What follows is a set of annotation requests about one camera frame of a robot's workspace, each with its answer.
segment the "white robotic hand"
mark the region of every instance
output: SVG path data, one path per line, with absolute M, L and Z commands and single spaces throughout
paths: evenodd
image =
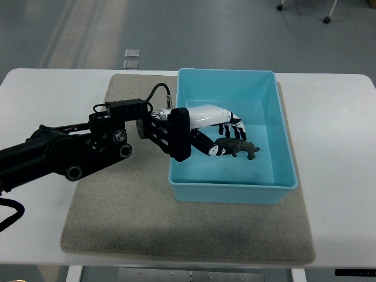
M 246 129 L 241 119 L 231 111 L 213 106 L 204 105 L 187 108 L 190 116 L 190 128 L 199 129 L 207 126 L 219 126 L 219 134 L 230 137 L 230 127 L 234 130 L 235 138 L 247 140 Z
M 232 139 L 230 138 L 230 127 L 232 127 L 235 135 L 234 139 L 247 139 L 243 122 L 238 116 L 227 109 L 213 105 L 196 106 L 186 109 L 189 112 L 191 145 L 208 156 L 233 154 L 233 150 L 230 147 L 224 147 L 222 144 L 214 143 L 214 141 L 199 131 L 200 128 L 219 126 L 219 134 L 223 135 L 224 131 L 226 131 L 225 136 Z M 170 113 L 171 109 L 161 109 L 156 113 L 152 113 L 152 116 L 159 120 L 168 120 L 167 116 Z

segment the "cable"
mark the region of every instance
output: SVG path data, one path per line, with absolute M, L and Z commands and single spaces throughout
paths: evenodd
M 147 99 L 146 99 L 147 102 L 153 97 L 155 91 L 157 90 L 157 88 L 158 88 L 159 86 L 163 86 L 164 88 L 166 88 L 167 95 L 170 96 L 170 89 L 169 89 L 169 87 L 168 87 L 166 84 L 164 84 L 163 82 L 160 82 L 160 83 L 158 83 L 156 86 L 154 86 L 154 88 L 153 88 L 153 90 L 151 91 L 149 97 L 147 97 Z
M 12 207 L 17 212 L 0 222 L 0 232 L 19 220 L 25 213 L 25 207 L 15 200 L 0 198 L 0 206 Z
M 97 110 L 96 110 L 95 108 L 96 108 L 96 107 L 99 107 L 99 106 L 103 106 L 103 107 L 106 107 L 106 108 L 108 107 L 106 104 L 97 104 L 97 105 L 95 105 L 95 106 L 93 107 L 93 111 L 96 112 L 96 113 L 98 113 Z

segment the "robotic hand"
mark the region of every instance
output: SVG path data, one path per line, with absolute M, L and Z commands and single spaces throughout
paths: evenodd
M 241 119 L 231 111 L 213 105 L 196 106 L 186 109 L 188 111 L 190 129 L 190 136 L 186 134 L 186 138 L 190 140 L 192 146 L 202 153 L 208 156 L 228 154 L 236 156 L 236 153 L 240 150 L 246 150 L 239 149 L 236 140 L 241 141 L 242 148 L 249 148 L 247 145 L 251 143 L 245 141 L 247 136 L 244 124 Z M 157 113 L 152 113 L 152 115 L 159 120 L 167 120 L 170 114 L 171 109 L 161 109 Z M 223 135 L 225 131 L 226 142 L 223 142 L 223 139 L 217 139 L 214 142 L 199 131 L 201 128 L 208 126 L 219 126 L 219 135 Z M 235 138 L 230 137 L 230 127 L 234 130 Z

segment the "metal plate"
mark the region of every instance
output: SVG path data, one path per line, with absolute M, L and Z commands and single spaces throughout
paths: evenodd
M 138 58 L 140 55 L 140 49 L 126 49 L 124 57 L 125 58 Z
M 139 61 L 124 61 L 123 69 L 138 69 L 139 68 Z
M 190 282 L 190 271 L 120 268 L 117 282 Z
M 192 271 L 191 282 L 264 282 L 262 274 Z

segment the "white table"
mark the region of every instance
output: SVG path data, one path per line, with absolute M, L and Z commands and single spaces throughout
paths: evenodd
M 25 141 L 40 124 L 87 122 L 116 73 L 166 71 L 16 69 L 0 86 L 0 149 Z M 376 89 L 363 75 L 277 73 L 310 219 L 316 259 L 305 268 L 376 267 Z M 0 233 L 0 263 L 155 267 L 250 267 L 81 256 L 59 242 L 76 183 L 56 174 L 3 197 L 23 218 Z M 14 212 L 0 207 L 0 220 Z

